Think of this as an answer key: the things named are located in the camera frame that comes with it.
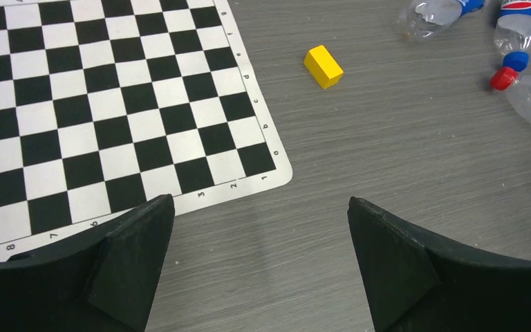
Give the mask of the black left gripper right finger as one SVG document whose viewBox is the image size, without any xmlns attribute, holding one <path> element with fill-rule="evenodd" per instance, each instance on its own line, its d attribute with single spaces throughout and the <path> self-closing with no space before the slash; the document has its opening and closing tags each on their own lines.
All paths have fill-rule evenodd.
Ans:
<svg viewBox="0 0 531 332">
<path fill-rule="evenodd" d="M 531 331 L 531 261 L 353 197 L 348 224 L 376 331 Z"/>
</svg>

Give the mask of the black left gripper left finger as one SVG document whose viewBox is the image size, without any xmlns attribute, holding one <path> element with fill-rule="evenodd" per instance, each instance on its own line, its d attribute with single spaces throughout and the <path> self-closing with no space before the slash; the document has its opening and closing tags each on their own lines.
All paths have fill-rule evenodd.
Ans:
<svg viewBox="0 0 531 332">
<path fill-rule="evenodd" d="M 164 194 L 0 262 L 0 331 L 144 331 L 174 216 Z"/>
</svg>

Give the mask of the red bottle cap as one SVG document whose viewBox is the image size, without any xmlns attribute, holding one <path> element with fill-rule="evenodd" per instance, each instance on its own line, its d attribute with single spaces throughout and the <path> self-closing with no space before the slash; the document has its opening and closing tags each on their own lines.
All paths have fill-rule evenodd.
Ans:
<svg viewBox="0 0 531 332">
<path fill-rule="evenodd" d="M 504 91 L 513 85 L 519 77 L 519 72 L 513 68 L 504 66 L 500 68 L 490 79 L 490 87 L 497 91 Z"/>
</svg>

